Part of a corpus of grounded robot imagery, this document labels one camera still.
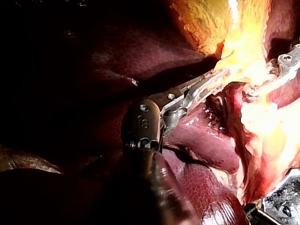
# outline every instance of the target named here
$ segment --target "screw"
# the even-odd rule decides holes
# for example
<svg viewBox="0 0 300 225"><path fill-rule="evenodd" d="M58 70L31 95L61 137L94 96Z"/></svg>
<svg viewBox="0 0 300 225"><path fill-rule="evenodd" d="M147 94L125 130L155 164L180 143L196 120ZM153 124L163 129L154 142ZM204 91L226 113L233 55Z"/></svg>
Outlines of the screw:
<svg viewBox="0 0 300 225"><path fill-rule="evenodd" d="M167 97L168 97L168 99L170 99L170 100L175 99L175 95L174 95L174 94L168 94Z"/></svg>
<svg viewBox="0 0 300 225"><path fill-rule="evenodd" d="M141 104L140 105L140 110L142 111L142 112L148 112L149 111L149 106L147 106L147 105L145 105L145 104Z"/></svg>
<svg viewBox="0 0 300 225"><path fill-rule="evenodd" d="M291 57L290 55L284 55L284 56L282 57L282 59L283 59L284 61L288 61L288 62L292 61L292 57Z"/></svg>

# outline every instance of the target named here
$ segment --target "metal jaw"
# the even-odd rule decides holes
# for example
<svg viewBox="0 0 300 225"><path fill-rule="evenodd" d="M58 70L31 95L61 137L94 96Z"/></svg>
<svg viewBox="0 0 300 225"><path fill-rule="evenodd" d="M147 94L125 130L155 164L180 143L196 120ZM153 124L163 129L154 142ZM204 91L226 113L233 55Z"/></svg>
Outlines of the metal jaw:
<svg viewBox="0 0 300 225"><path fill-rule="evenodd" d="M275 79L267 81L262 86L251 87L248 84L244 86L243 94L248 100L253 101L269 94L296 77L300 68L300 44L296 43L294 41L291 45L289 53L280 55L277 61L273 59L269 62L270 74L276 75Z"/></svg>
<svg viewBox="0 0 300 225"><path fill-rule="evenodd" d="M227 69L211 70L175 88L148 97L160 109L165 123L163 136L171 133L182 117L204 102L218 88L221 88L220 84L228 75L229 70Z"/></svg>
<svg viewBox="0 0 300 225"><path fill-rule="evenodd" d="M300 169L291 169L257 205L245 206L251 225L300 225Z"/></svg>

